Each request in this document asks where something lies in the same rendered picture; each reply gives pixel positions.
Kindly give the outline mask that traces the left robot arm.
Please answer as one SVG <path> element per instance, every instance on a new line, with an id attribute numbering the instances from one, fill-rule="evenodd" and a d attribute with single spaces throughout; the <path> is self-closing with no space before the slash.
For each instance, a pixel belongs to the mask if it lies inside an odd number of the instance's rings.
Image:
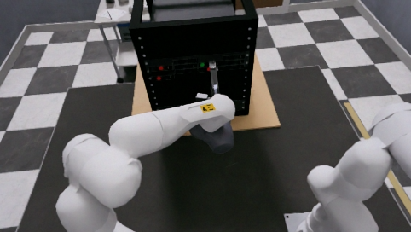
<path id="1" fill-rule="evenodd" d="M 140 187 L 142 165 L 137 158 L 170 146 L 187 131 L 216 154 L 234 146 L 233 101 L 200 93 L 195 100 L 119 119 L 108 134 L 111 146 L 91 134 L 67 144 L 62 160 L 70 185 L 56 203 L 67 232 L 134 232 L 117 221 L 113 208 L 125 205 Z"/>

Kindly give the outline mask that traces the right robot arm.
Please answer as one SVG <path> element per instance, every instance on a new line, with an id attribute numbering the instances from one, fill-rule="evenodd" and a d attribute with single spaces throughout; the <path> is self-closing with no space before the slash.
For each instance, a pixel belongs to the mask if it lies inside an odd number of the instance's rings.
<path id="1" fill-rule="evenodd" d="M 296 232 L 378 232 L 362 201 L 383 184 L 393 159 L 411 179 L 411 104 L 381 109 L 368 134 L 371 138 L 352 146 L 335 169 L 321 165 L 310 172 L 307 182 L 319 204 Z"/>

